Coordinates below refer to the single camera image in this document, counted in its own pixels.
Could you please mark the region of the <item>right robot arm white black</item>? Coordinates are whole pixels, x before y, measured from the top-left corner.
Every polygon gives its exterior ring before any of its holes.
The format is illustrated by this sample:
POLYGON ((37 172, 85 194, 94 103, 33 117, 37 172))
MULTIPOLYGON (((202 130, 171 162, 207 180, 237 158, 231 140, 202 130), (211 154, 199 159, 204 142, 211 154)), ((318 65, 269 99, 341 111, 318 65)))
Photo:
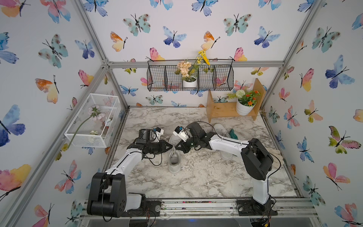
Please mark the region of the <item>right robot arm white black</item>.
POLYGON ((191 149, 205 148, 223 151, 242 158, 245 170, 252 178, 253 201, 260 205, 267 204, 270 201, 269 178, 274 174, 272 171, 273 154, 268 152, 256 138, 241 141, 225 137, 218 133, 215 127, 212 127, 213 131, 205 132, 200 126, 201 123, 201 121, 197 121, 186 127, 177 126, 175 128, 173 135, 181 139, 176 149, 186 154, 191 149))

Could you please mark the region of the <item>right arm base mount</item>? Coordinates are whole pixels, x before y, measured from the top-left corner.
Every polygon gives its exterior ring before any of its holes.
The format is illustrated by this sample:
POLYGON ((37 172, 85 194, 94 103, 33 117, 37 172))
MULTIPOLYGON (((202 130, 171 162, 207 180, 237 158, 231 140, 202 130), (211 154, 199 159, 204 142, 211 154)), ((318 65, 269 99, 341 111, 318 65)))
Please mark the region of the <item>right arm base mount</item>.
POLYGON ((275 203, 271 197, 268 198, 265 204, 260 204, 253 198, 236 201, 239 216, 277 216, 278 212, 273 210, 274 205, 275 203))

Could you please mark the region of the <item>white sneaker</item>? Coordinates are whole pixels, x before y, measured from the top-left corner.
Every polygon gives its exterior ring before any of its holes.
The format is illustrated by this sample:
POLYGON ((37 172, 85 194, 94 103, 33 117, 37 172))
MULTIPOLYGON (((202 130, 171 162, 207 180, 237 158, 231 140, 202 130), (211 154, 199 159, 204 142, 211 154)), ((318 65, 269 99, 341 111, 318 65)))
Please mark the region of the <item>white sneaker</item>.
MULTIPOLYGON (((215 124, 214 129, 215 129, 216 133, 219 134, 220 136, 230 138, 230 134, 227 132, 227 129, 222 124, 215 124)), ((221 158, 225 161, 230 161, 233 158, 233 154, 231 154, 231 153, 224 152, 221 150, 219 151, 219 153, 220 153, 221 158)))
POLYGON ((180 138, 175 135, 171 135, 168 142, 173 146, 168 155, 168 168, 169 171, 173 174, 177 174, 181 170, 181 156, 178 150, 176 150, 176 146, 179 142, 180 138))

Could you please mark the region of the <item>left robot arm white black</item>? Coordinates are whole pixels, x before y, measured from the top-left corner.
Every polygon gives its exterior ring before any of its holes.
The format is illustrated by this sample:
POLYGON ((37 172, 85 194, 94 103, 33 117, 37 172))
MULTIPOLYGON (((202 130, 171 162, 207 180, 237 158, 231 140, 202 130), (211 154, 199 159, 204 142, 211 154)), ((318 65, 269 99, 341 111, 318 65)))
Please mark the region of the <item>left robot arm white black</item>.
POLYGON ((138 138, 127 147, 121 160, 105 172, 94 174, 87 203, 88 215, 119 218, 146 213, 146 196, 128 193, 126 177, 139 162, 148 158, 148 154, 163 154, 173 148, 160 139, 163 134, 164 130, 159 127, 139 130, 138 138))

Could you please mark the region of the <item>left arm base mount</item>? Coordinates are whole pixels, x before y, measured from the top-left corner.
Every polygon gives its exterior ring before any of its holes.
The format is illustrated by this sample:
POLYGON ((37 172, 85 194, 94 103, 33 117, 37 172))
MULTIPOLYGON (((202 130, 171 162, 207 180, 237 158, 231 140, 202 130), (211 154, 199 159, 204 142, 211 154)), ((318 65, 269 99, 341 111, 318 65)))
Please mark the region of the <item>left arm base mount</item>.
POLYGON ((150 200, 145 194, 129 193, 126 197, 126 206, 121 217, 159 217, 161 201, 150 200))

